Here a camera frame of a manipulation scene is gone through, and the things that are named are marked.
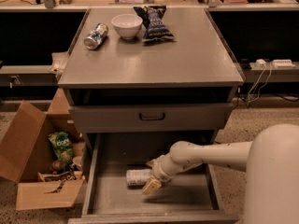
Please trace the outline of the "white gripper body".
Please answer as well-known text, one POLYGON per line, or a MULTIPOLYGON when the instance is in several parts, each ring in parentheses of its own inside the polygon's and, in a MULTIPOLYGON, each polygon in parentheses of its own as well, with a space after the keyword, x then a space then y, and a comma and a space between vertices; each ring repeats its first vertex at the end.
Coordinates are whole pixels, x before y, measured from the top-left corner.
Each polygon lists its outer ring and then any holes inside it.
POLYGON ((153 160, 152 173, 159 181, 168 182, 179 173, 179 166, 169 154, 162 155, 153 160))

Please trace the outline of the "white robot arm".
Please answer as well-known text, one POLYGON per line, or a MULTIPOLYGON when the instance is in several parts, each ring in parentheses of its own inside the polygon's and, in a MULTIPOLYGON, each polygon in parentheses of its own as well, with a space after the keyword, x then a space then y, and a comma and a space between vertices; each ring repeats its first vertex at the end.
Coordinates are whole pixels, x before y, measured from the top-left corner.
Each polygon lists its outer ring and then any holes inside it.
POLYGON ((249 142, 200 146, 178 141, 149 163, 152 175, 142 192, 150 194, 203 163, 247 174, 244 224, 298 224, 299 126, 270 126, 249 142))

